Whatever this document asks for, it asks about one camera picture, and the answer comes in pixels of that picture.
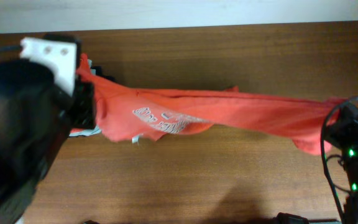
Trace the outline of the orange t-shirt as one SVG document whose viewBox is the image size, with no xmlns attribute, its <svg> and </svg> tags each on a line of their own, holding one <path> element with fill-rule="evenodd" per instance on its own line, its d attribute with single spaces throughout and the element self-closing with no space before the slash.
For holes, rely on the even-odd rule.
<svg viewBox="0 0 358 224">
<path fill-rule="evenodd" d="M 77 74 L 95 88 L 96 124 L 114 142 L 137 136 L 198 134 L 215 124 L 288 138 L 309 154 L 320 154 L 323 121 L 342 98 L 326 101 L 226 90 L 129 88 L 93 75 L 81 54 Z"/>
</svg>

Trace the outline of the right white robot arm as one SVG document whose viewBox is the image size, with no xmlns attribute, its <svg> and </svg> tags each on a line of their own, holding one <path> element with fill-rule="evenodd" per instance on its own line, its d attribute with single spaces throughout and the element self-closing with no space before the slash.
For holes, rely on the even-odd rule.
<svg viewBox="0 0 358 224">
<path fill-rule="evenodd" d="M 337 187 L 329 175 L 325 151 L 321 149 L 324 174 L 333 192 L 341 222 L 358 223 L 358 107 L 353 104 L 341 106 L 337 120 L 329 125 L 323 124 L 321 146 L 325 141 L 341 151 L 339 157 L 349 183 L 349 190 L 345 190 L 348 196 L 342 205 L 337 197 Z"/>
</svg>

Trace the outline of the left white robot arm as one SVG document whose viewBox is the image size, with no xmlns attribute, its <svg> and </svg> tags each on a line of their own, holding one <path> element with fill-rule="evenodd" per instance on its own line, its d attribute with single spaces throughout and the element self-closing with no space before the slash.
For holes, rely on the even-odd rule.
<svg viewBox="0 0 358 224">
<path fill-rule="evenodd" d="M 96 126 L 94 85 L 74 84 L 69 95 L 44 65 L 0 63 L 0 223 L 24 214 L 70 131 Z"/>
</svg>

